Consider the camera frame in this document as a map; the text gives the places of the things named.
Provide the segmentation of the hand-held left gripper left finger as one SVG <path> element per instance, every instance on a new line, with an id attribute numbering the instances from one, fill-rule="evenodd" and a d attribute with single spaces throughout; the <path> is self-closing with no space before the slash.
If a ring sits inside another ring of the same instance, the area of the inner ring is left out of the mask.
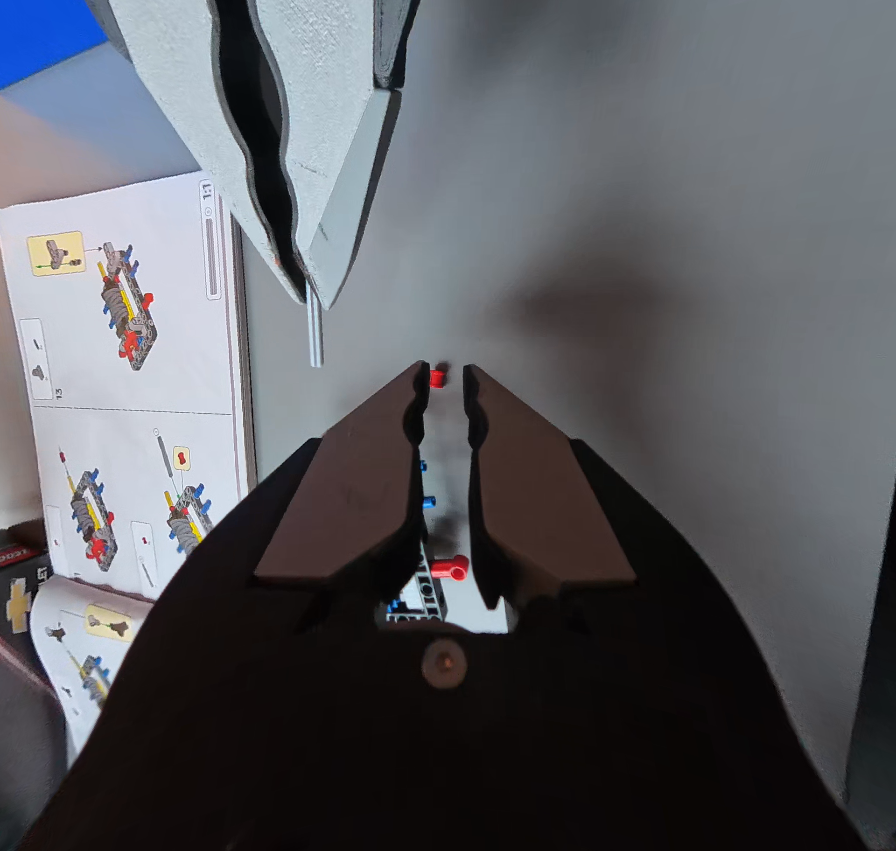
<path id="1" fill-rule="evenodd" d="M 326 431 L 255 568 L 258 580 L 329 582 L 409 532 L 409 565 L 387 572 L 385 588 L 407 581 L 420 547 L 429 390 L 429 364 L 416 361 Z"/>

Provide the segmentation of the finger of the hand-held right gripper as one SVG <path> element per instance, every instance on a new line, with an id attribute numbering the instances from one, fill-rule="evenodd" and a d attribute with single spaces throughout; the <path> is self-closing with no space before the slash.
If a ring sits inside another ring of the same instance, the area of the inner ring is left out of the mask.
<path id="1" fill-rule="evenodd" d="M 249 0 L 284 119 L 288 247 L 324 310 L 357 259 L 421 0 Z"/>
<path id="2" fill-rule="evenodd" d="M 307 302 L 292 240 L 276 88 L 248 0 L 85 0 L 207 171 L 287 294 Z"/>

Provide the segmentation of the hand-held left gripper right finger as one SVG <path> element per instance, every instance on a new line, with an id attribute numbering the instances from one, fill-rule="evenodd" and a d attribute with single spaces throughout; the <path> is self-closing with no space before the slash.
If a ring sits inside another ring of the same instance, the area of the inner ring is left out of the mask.
<path id="1" fill-rule="evenodd" d="M 637 577 L 571 439 L 475 364 L 463 368 L 469 545 L 488 609 Z"/>

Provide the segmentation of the black lego frame assembly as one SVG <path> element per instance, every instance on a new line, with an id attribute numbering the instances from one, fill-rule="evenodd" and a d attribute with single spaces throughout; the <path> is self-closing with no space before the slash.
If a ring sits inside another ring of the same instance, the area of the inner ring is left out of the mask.
<path id="1" fill-rule="evenodd" d="M 420 454 L 422 527 L 414 571 L 400 592 L 375 609 L 381 627 L 421 621 L 461 626 L 469 555 L 462 549 L 462 518 L 438 462 Z"/>

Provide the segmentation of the lego instruction booklet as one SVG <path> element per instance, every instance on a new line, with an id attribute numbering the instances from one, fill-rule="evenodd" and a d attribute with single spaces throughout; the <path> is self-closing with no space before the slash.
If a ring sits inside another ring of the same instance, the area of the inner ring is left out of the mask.
<path id="1" fill-rule="evenodd" d="M 29 632 L 76 753 L 252 488 L 239 227 L 207 173 L 2 209 L 52 576 Z"/>

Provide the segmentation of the black lego box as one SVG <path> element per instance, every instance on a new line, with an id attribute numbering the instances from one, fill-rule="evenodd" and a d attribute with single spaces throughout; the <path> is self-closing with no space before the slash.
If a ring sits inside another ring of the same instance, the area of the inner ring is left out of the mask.
<path id="1" fill-rule="evenodd" d="M 5 640 L 27 636 L 39 587 L 53 574 L 50 554 L 23 545 L 1 552 L 1 635 Z"/>

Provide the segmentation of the blue plastic bin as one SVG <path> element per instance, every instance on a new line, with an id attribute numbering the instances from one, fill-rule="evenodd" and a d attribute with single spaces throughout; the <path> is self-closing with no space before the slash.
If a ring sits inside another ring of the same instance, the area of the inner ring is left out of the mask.
<path id="1" fill-rule="evenodd" d="M 106 40 L 85 0 L 1 0 L 1 88 Z"/>

